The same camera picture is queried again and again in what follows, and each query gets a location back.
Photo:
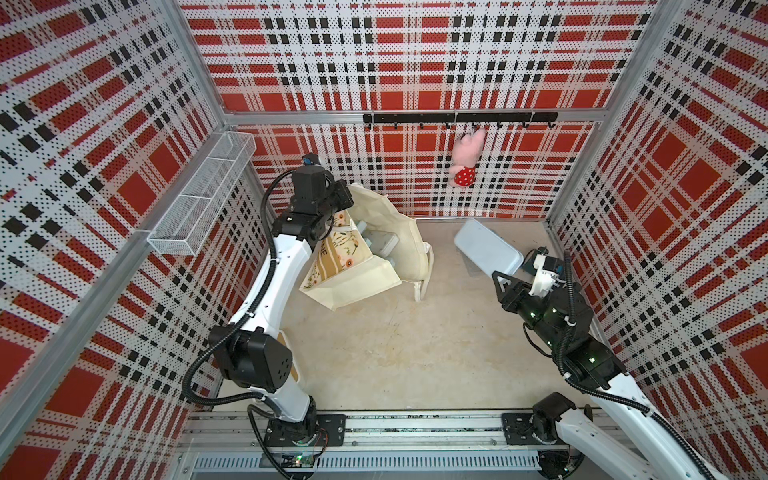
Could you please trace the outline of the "cream floral canvas bag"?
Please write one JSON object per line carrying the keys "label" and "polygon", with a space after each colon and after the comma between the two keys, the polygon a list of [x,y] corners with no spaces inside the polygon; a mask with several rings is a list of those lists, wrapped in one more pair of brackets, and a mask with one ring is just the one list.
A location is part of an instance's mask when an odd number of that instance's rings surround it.
{"label": "cream floral canvas bag", "polygon": [[[378,295],[404,282],[414,288],[414,300],[426,296],[435,258],[415,219],[400,213],[384,195],[358,184],[349,187],[354,204],[337,213],[330,235],[318,253],[299,291],[336,311]],[[363,233],[395,233],[399,243],[389,258],[373,255]]]}

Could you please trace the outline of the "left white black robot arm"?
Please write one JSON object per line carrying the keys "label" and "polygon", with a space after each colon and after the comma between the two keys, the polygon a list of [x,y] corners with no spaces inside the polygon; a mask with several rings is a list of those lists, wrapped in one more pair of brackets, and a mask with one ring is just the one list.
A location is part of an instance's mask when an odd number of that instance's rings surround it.
{"label": "left white black robot arm", "polygon": [[[266,261],[231,321],[211,329],[207,348],[183,376],[182,394],[200,406],[245,401],[250,413],[267,419],[274,433],[301,445],[318,436],[317,407],[291,375],[293,353],[278,339],[281,321],[299,274],[330,235],[335,215],[352,207],[353,199],[346,181],[335,179],[316,153],[304,155],[299,167],[279,174],[274,183],[285,179],[294,188],[287,210],[269,217],[274,184],[260,204]],[[209,359],[240,387],[239,393],[206,398],[195,392],[193,377]]]}

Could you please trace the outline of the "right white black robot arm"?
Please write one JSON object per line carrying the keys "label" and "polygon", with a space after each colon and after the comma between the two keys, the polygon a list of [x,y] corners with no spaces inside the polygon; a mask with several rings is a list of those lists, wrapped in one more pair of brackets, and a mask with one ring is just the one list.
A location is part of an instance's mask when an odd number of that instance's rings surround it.
{"label": "right white black robot arm", "polygon": [[538,256],[534,268],[532,282],[492,272],[501,307],[522,319],[524,334],[546,344],[543,353],[565,383],[594,401],[633,445],[624,446],[560,393],[533,407],[537,441],[563,442],[614,479],[723,478],[645,396],[614,352],[591,334],[594,311],[570,259]]}

